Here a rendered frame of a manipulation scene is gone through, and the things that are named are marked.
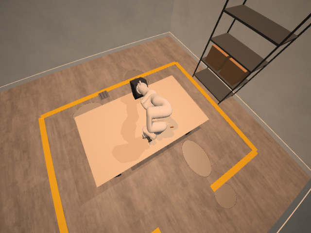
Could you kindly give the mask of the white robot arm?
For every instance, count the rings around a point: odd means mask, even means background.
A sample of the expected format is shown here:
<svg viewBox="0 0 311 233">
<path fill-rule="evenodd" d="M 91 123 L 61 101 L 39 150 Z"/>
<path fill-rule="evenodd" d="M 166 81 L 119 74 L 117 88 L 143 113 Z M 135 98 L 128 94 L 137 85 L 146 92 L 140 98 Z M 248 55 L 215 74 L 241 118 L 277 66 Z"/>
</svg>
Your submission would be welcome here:
<svg viewBox="0 0 311 233">
<path fill-rule="evenodd" d="M 146 126 L 144 126 L 142 130 L 144 136 L 147 136 L 146 138 L 148 139 L 149 144 L 152 145 L 152 139 L 155 140 L 157 135 L 161 134 L 167 128 L 165 121 L 152 121 L 152 119 L 169 117 L 172 114 L 172 107 L 165 98 L 146 86 L 145 83 L 139 81 L 137 92 L 143 96 L 146 95 L 140 102 L 146 110 Z"/>
</svg>

